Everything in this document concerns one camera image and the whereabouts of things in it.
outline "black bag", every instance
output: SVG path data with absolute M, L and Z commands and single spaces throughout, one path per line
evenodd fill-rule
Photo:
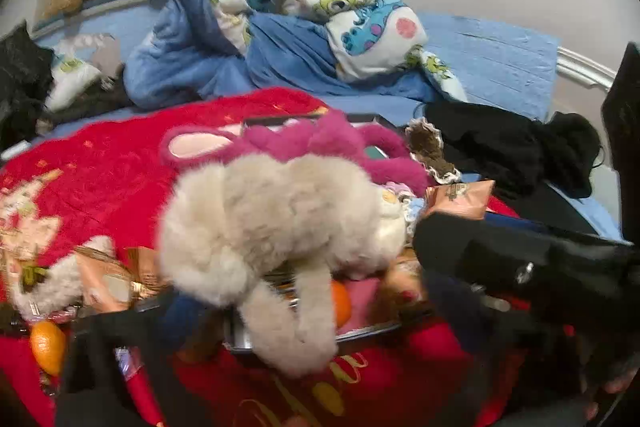
M 78 320 L 65 355 L 56 427 L 148 427 L 136 410 L 114 357 L 115 347 L 139 349 L 167 426 L 212 427 L 207 404 L 178 381 L 157 341 L 160 308 Z
M 26 22 L 0 40 L 0 150 L 36 136 L 53 77 L 53 51 L 37 46 Z

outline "pink plush toy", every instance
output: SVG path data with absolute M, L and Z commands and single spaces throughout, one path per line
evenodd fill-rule
M 388 158 L 369 158 L 365 149 L 370 146 L 378 147 Z M 424 166 L 411 159 L 399 134 L 377 123 L 354 127 L 337 110 L 315 122 L 299 120 L 278 131 L 251 126 L 241 136 L 222 129 L 175 128 L 161 144 L 164 160 L 180 170 L 208 162 L 227 164 L 251 153 L 265 153 L 281 162 L 305 154 L 340 156 L 366 170 L 378 185 L 404 183 L 417 195 L 424 194 L 429 185 Z

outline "red blanket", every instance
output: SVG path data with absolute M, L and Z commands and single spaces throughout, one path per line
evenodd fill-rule
M 0 187 L 5 200 L 8 196 L 29 200 L 27 206 L 21 202 L 31 216 L 29 230 L 38 230 L 41 219 L 58 218 L 56 235 L 46 249 L 38 250 L 40 264 L 51 264 L 102 234 L 113 238 L 123 259 L 125 247 L 154 245 L 156 220 L 175 178 L 158 154 L 169 128 L 222 126 L 248 117 L 304 114 L 319 107 L 322 102 L 308 94 L 274 88 L 145 118 L 93 124 L 12 160 L 0 173 Z M 38 178 L 55 169 L 60 172 Z M 26 184 L 34 179 L 37 183 Z M 5 219 L 4 226 L 20 227 L 24 217 L 14 218 Z M 313 426 L 402 426 L 434 413 L 455 390 L 469 363 L 449 328 L 437 324 L 399 337 L 393 346 L 338 357 L 323 374 L 302 381 L 287 381 L 269 369 L 242 367 L 224 349 L 209 363 L 176 362 L 176 369 L 189 389 L 210 402 L 218 425 L 276 426 L 302 415 Z M 0 337 L 0 369 L 36 420 L 43 427 L 52 426 L 53 402 L 40 391 L 27 340 Z M 494 421 L 504 406 L 514 372 L 506 376 L 483 424 Z M 144 418 L 159 422 L 144 374 L 137 374 L 129 386 Z

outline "plush bunny ear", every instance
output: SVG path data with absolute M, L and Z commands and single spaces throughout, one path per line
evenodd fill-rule
M 239 307 L 254 353 L 292 378 L 322 371 L 337 352 L 331 273 L 320 258 L 294 266 L 298 309 L 260 280 Z
M 175 168 L 191 168 L 212 161 L 222 149 L 238 138 L 240 128 L 180 126 L 170 129 L 160 143 L 164 163 Z

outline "blue blanket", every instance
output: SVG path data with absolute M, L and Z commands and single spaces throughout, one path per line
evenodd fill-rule
M 222 36 L 210 0 L 169 0 L 151 35 L 127 59 L 129 96 L 146 109 L 272 86 L 317 96 L 386 94 L 422 102 L 443 97 L 438 82 L 417 69 L 358 82 L 339 80 L 326 29 L 317 23 L 253 12 L 250 31 L 242 57 Z

